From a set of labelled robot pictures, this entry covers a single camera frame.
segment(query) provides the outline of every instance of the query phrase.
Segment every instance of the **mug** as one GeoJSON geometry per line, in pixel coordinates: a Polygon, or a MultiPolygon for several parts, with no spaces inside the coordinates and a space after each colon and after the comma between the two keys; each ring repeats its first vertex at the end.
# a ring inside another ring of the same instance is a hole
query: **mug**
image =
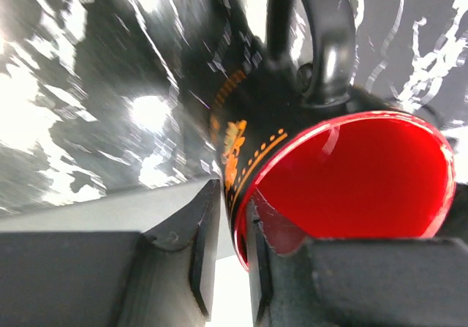
{"type": "Polygon", "coordinates": [[[214,146],[245,268],[254,192],[313,237],[423,238],[439,229],[455,189],[453,152],[437,128],[350,86],[349,1],[301,1],[314,61],[297,74],[287,52],[293,0],[268,0],[266,45],[237,0],[211,0],[211,35],[181,51],[184,104],[214,146]]]}

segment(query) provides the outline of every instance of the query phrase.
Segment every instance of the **mug rim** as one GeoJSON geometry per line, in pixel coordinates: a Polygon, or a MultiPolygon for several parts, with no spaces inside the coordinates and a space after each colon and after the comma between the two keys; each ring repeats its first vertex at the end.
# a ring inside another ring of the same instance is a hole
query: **mug rim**
{"type": "Polygon", "coordinates": [[[267,173],[274,168],[274,166],[284,159],[292,150],[299,147],[303,143],[307,142],[311,138],[317,136],[320,133],[323,133],[327,130],[332,128],[344,126],[345,124],[351,124],[358,121],[365,121],[365,120],[372,120],[372,119],[389,119],[389,120],[397,120],[401,121],[406,124],[411,124],[420,129],[425,129],[428,133],[432,134],[434,138],[437,140],[438,144],[440,145],[441,155],[446,160],[447,165],[447,176],[448,181],[446,185],[446,189],[444,192],[444,197],[442,200],[441,209],[439,210],[438,215],[435,216],[434,220],[428,226],[426,231],[419,237],[416,238],[430,238],[434,236],[437,231],[442,226],[447,213],[450,209],[453,196],[455,194],[456,188],[456,178],[455,178],[455,165],[454,165],[454,153],[452,147],[450,146],[447,139],[444,135],[433,125],[428,123],[427,121],[411,115],[410,113],[406,113],[403,111],[388,111],[388,110],[370,110],[364,111],[360,113],[351,113],[344,116],[339,116],[336,118],[328,119],[325,121],[321,121],[319,124],[315,124],[304,131],[298,133],[292,140],[290,140],[285,146],[282,146],[280,150],[278,150],[267,162],[260,171],[255,175],[254,179],[252,180],[249,188],[247,189],[242,202],[238,207],[238,211],[234,220],[234,226],[232,231],[233,242],[235,253],[238,256],[242,266],[248,271],[249,264],[246,257],[246,252],[243,252],[241,247],[241,242],[245,238],[245,231],[246,231],[246,206],[249,202],[254,190],[258,187],[260,182],[265,178],[267,173]]]}

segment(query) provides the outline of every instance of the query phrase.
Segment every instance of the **gold dotted pattern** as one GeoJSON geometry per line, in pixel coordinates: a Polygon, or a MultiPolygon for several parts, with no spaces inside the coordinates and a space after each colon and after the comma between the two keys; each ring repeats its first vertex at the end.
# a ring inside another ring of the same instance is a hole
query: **gold dotted pattern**
{"type": "Polygon", "coordinates": [[[217,108],[221,108],[224,104],[225,99],[237,88],[238,84],[241,83],[247,76],[244,71],[241,69],[234,72],[229,78],[224,82],[221,89],[215,96],[214,104],[217,108]]]}
{"type": "Polygon", "coordinates": [[[239,196],[239,193],[241,192],[242,188],[244,187],[244,183],[247,180],[247,178],[250,176],[250,173],[254,170],[254,168],[257,166],[258,162],[260,162],[263,157],[276,145],[278,145],[282,140],[284,140],[287,137],[287,133],[284,133],[284,129],[279,129],[278,130],[278,135],[272,135],[270,136],[270,143],[267,146],[267,143],[262,143],[260,146],[260,151],[256,150],[254,153],[254,157],[251,158],[248,161],[249,167],[246,169],[244,168],[242,170],[242,176],[239,176],[237,178],[237,183],[234,184],[234,195],[231,195],[229,197],[229,201],[227,204],[227,207],[230,210],[230,214],[233,212],[234,208],[234,203],[237,201],[237,198],[239,196]]]}

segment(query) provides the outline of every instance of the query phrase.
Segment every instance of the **black marble surface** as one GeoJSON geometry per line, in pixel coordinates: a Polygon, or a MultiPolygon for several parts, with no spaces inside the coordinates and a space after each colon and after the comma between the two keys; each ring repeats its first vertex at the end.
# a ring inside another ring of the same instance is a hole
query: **black marble surface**
{"type": "MultiPolygon", "coordinates": [[[[456,138],[468,183],[468,0],[350,0],[354,84],[456,138]]],[[[265,37],[266,0],[241,0],[265,37]]],[[[184,183],[216,165],[179,101],[179,39],[210,30],[204,0],[0,0],[0,209],[17,214],[184,183]]],[[[298,4],[296,64],[312,58],[298,4]]]]}

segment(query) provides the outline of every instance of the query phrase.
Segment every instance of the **mug handle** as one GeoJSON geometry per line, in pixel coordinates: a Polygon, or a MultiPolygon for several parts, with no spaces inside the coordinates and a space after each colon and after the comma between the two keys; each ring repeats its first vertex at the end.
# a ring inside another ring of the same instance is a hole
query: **mug handle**
{"type": "MultiPolygon", "coordinates": [[[[314,60],[302,92],[312,107],[347,100],[355,61],[355,24],[349,0],[301,0],[312,33],[314,60]]],[[[266,47],[273,62],[289,59],[290,19],[294,0],[268,0],[266,47]]]]}

